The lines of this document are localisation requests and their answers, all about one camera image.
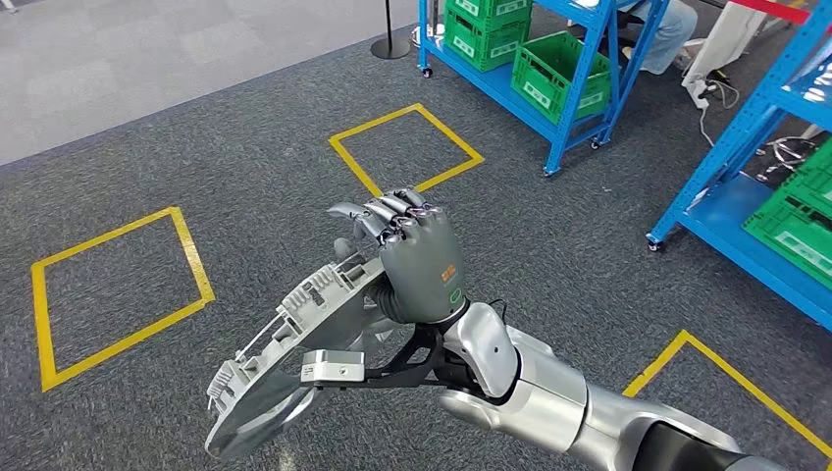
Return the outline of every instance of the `shelf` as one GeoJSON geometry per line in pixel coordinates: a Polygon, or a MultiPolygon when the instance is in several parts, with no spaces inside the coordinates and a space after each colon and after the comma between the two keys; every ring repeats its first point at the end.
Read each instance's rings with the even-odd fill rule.
{"type": "MultiPolygon", "coordinates": [[[[511,88],[511,70],[514,67],[513,63],[499,66],[488,72],[480,72],[465,62],[455,52],[450,50],[445,52],[437,47],[434,42],[428,42],[427,44],[427,49],[431,54],[476,85],[477,88],[483,90],[483,92],[520,119],[520,121],[526,123],[526,125],[546,139],[554,139],[557,125],[511,88]]],[[[598,116],[600,114],[581,118],[573,126],[581,125],[598,116]]],[[[603,131],[603,127],[597,127],[594,134],[601,131],[603,131]]]]}
{"type": "Polygon", "coordinates": [[[770,195],[767,186],[740,174],[688,208],[679,222],[832,331],[832,290],[742,227],[770,195]]]}
{"type": "Polygon", "coordinates": [[[818,98],[814,94],[799,93],[784,88],[777,90],[771,97],[772,103],[798,118],[818,125],[819,128],[832,130],[832,96],[825,97],[822,101],[812,101],[811,98],[818,98]]]}
{"type": "Polygon", "coordinates": [[[581,0],[583,5],[569,0],[535,0],[535,3],[584,27],[598,23],[599,0],[581,0]]]}

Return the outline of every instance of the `green circle logo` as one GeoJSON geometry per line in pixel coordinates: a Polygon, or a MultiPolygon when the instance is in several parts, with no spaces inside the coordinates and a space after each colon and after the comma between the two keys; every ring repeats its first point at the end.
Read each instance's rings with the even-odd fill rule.
{"type": "Polygon", "coordinates": [[[450,294],[451,304],[456,304],[459,302],[459,299],[462,299],[462,288],[457,288],[450,294]]]}

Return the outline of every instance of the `gray carpet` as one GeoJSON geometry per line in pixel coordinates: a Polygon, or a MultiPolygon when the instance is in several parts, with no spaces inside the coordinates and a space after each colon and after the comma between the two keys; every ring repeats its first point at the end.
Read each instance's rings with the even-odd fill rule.
{"type": "MultiPolygon", "coordinates": [[[[536,13],[537,34],[557,25],[536,13]]],[[[729,72],[748,92],[772,59],[729,72]]],[[[427,192],[450,211],[475,297],[505,298],[510,324],[616,391],[687,329],[832,442],[832,336],[692,236],[647,251],[644,233],[707,149],[676,75],[641,77],[613,142],[577,147],[547,180],[543,138],[436,61],[422,78],[415,60],[378,61],[358,44],[0,167],[0,469],[584,469],[453,421],[429,389],[338,394],[238,461],[202,450],[216,368],[328,260],[348,227],[326,208],[368,196],[328,137],[414,102],[486,159],[427,192]],[[171,205],[216,301],[41,392],[29,266],[171,205]]],[[[712,133],[732,114],[714,108],[712,133]]],[[[463,158],[413,117],[345,145],[379,184],[416,183],[463,158]]],[[[160,221],[47,271],[62,365],[196,296],[171,230],[160,221]]],[[[724,373],[679,355],[640,397],[712,420],[792,469],[823,469],[819,451],[724,373]]]]}

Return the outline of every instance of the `stanchion pole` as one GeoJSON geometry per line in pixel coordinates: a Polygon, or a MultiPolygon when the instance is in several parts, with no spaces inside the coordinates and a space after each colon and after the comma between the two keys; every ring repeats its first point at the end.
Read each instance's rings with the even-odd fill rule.
{"type": "Polygon", "coordinates": [[[388,35],[370,46],[370,52],[380,59],[398,59],[410,52],[410,41],[405,35],[392,35],[390,24],[390,0],[385,0],[385,13],[388,18],[388,35]]]}

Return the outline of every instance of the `red rope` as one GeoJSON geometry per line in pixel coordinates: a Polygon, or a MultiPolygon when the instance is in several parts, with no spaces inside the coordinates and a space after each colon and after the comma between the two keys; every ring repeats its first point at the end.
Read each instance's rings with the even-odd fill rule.
{"type": "Polygon", "coordinates": [[[745,7],[755,9],[767,15],[773,15],[795,25],[802,25],[808,18],[808,12],[799,8],[789,7],[780,3],[769,2],[768,0],[731,0],[745,7]]]}

